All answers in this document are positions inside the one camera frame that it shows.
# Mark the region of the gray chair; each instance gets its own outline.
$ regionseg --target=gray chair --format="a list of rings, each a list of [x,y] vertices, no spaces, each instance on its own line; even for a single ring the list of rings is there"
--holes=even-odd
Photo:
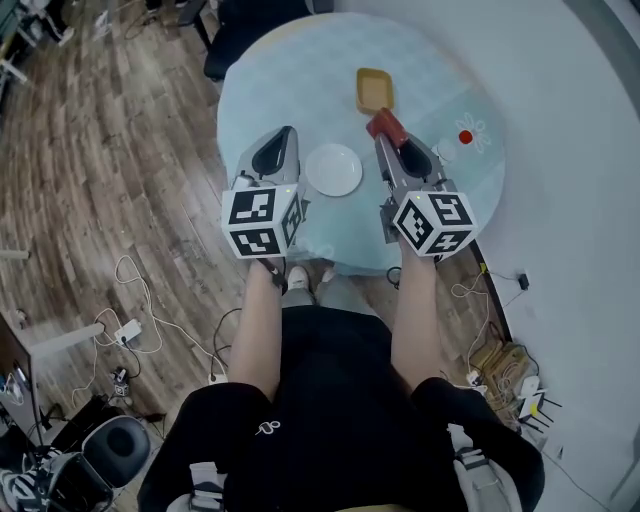
[[[129,484],[149,458],[151,443],[142,424],[130,416],[116,416],[84,440],[82,451],[51,461],[49,498],[67,510],[106,510],[114,491]]]

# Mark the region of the white logo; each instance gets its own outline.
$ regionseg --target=white logo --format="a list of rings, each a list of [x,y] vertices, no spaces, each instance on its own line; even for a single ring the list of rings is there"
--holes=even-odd
[[[258,427],[258,431],[256,432],[256,435],[262,433],[270,436],[276,431],[277,428],[280,428],[279,421],[265,421],[264,423],[261,423],[260,426]]]

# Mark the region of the black chair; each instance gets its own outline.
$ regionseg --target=black chair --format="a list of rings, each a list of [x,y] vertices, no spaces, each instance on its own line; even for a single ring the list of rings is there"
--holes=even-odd
[[[307,1],[313,8],[309,10]],[[229,67],[263,35],[290,21],[311,14],[333,11],[333,0],[221,0],[220,28],[209,41],[200,17],[207,0],[190,0],[183,7],[178,25],[193,25],[207,48],[204,74],[213,81],[224,80]]]
[[[138,475],[150,450],[142,424],[130,416],[116,416],[89,434],[82,451],[53,460],[49,497],[65,510],[106,510],[114,490]]]

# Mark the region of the red object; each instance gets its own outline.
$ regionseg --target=red object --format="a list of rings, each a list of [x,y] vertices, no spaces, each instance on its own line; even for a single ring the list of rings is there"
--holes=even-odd
[[[469,130],[462,130],[458,134],[458,138],[463,144],[471,144],[473,142],[473,134]]]
[[[388,108],[381,108],[373,119],[367,123],[367,131],[374,139],[379,133],[384,133],[396,148],[409,140],[409,134]]]

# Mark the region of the hand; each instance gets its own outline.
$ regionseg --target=hand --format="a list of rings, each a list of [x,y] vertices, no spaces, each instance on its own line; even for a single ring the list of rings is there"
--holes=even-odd
[[[402,252],[402,266],[409,265],[415,266],[427,266],[434,268],[434,261],[431,256],[418,256],[413,248],[409,245],[409,242],[405,240],[402,235],[398,236],[398,243],[400,244],[400,251]]]
[[[285,271],[285,260],[284,258],[265,258],[268,262],[270,262],[274,267],[276,267],[281,274],[284,275]],[[251,260],[251,268],[252,272],[257,272],[258,274],[266,273],[271,276],[271,272],[267,270],[267,268],[260,263],[257,259]]]

